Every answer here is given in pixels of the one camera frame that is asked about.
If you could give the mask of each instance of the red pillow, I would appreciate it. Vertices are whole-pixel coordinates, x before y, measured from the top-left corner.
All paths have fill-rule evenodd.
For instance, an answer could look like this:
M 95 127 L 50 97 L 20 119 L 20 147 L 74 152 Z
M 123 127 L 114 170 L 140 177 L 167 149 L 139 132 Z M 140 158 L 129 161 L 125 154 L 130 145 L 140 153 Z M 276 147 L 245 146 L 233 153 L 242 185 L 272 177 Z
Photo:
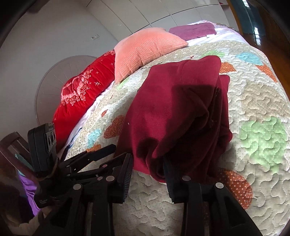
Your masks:
M 96 59 L 78 76 L 69 79 L 61 90 L 61 104 L 53 122 L 57 138 L 57 152 L 66 144 L 71 131 L 91 107 L 96 97 L 115 79 L 115 51 Z

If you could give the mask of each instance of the patterned quilt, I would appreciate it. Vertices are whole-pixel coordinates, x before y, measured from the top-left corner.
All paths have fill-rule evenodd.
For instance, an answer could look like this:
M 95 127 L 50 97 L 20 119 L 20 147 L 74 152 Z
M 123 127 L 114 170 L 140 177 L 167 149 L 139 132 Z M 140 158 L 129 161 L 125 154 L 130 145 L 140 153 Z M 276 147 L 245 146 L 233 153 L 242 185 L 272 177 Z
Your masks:
M 220 159 L 219 181 L 263 235 L 279 235 L 290 217 L 290 103 L 267 57 L 247 44 L 195 45 L 143 66 L 103 98 L 67 158 L 117 144 L 126 112 L 153 65 L 207 55 L 219 56 L 220 74 L 231 78 L 228 101 L 233 139 Z M 93 162 L 83 170 L 100 164 Z M 113 211 L 117 236 L 180 235 L 183 204 L 173 204 L 166 185 L 149 175 L 133 171 L 128 198 L 114 205 Z

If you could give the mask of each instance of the peach cushion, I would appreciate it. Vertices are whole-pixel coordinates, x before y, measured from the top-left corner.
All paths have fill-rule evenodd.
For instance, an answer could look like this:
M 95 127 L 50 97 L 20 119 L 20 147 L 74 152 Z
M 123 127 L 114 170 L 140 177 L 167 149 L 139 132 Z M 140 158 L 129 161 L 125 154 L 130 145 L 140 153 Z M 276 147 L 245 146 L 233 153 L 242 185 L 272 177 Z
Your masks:
M 187 45 L 163 28 L 143 29 L 128 36 L 115 46 L 115 82 L 120 83 L 140 66 Z

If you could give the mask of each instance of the dark red cloth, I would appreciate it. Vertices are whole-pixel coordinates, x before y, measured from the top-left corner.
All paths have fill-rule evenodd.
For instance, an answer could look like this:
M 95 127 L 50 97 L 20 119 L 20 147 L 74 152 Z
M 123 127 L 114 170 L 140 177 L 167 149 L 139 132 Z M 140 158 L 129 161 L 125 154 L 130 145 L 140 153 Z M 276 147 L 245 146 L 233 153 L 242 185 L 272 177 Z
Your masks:
M 214 25 L 209 22 L 176 26 L 171 28 L 169 33 L 177 35 L 185 41 L 205 37 L 209 34 L 217 34 Z
M 204 182 L 232 139 L 220 58 L 207 56 L 155 65 L 136 94 L 115 155 L 131 152 L 134 169 L 164 182 L 162 156 L 182 174 Z

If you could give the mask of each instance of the purple towel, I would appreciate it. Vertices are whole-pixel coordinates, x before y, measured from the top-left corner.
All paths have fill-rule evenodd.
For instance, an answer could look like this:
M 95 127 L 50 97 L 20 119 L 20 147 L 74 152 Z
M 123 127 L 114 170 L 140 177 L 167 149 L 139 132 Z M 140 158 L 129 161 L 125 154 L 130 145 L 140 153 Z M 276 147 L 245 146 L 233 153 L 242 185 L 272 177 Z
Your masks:
M 217 34 L 212 23 L 200 23 L 195 25 L 176 26 L 169 30 L 169 33 L 177 35 L 185 41 L 204 37 L 209 34 Z
M 37 205 L 34 201 L 34 194 L 35 194 L 37 186 L 35 185 L 35 183 L 33 181 L 26 178 L 25 176 L 22 176 L 20 174 L 18 174 L 18 176 L 19 176 L 19 179 L 21 180 L 23 188 L 26 192 L 27 199 L 28 199 L 28 202 L 31 206 L 32 212 L 36 216 L 38 214 L 38 212 L 40 211 L 40 209 L 37 207 Z

